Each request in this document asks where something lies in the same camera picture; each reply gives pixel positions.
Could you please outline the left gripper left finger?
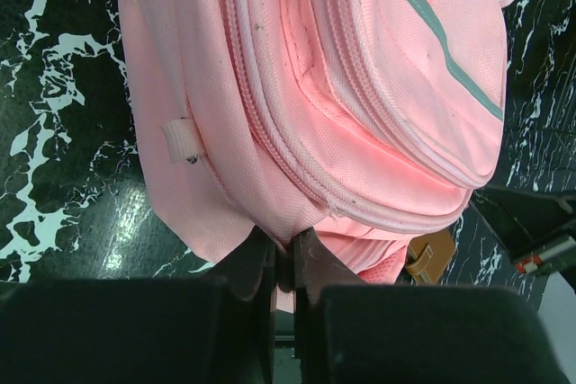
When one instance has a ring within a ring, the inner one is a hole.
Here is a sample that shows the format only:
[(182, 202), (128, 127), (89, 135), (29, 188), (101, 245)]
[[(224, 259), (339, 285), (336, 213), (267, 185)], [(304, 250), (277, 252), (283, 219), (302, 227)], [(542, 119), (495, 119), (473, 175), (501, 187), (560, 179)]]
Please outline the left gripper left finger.
[(269, 383), (275, 255), (254, 228), (192, 278), (17, 285), (1, 297), (1, 380)]

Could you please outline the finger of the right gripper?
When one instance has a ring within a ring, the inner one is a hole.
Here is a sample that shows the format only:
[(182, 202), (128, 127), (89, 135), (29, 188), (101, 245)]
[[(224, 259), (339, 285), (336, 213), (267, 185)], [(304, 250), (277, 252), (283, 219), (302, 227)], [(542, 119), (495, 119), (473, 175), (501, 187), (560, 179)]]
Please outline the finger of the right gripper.
[(516, 270), (533, 276), (575, 268), (575, 193), (483, 188), (472, 206)]

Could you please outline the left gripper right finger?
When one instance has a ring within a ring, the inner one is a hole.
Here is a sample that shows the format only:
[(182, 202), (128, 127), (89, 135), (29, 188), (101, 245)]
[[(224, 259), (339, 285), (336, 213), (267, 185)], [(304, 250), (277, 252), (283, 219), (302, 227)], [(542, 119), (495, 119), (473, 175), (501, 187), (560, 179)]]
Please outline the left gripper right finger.
[(536, 313), (483, 287), (368, 284), (313, 230), (292, 241), (306, 383), (564, 383)]

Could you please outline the brown leather wallet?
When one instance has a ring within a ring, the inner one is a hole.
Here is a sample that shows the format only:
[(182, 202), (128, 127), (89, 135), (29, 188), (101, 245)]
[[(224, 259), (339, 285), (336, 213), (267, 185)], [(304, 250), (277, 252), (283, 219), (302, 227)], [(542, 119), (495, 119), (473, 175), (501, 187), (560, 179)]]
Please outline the brown leather wallet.
[(418, 285), (435, 285), (455, 255), (455, 241), (448, 228), (413, 238), (408, 245), (406, 272)]

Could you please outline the pink student backpack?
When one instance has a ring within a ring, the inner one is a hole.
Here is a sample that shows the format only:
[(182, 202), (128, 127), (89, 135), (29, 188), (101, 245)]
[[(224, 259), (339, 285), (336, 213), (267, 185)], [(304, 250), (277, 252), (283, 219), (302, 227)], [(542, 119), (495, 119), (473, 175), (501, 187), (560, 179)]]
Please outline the pink student backpack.
[(151, 207), (217, 263), (314, 229), (393, 283), (493, 176), (512, 0), (118, 0)]

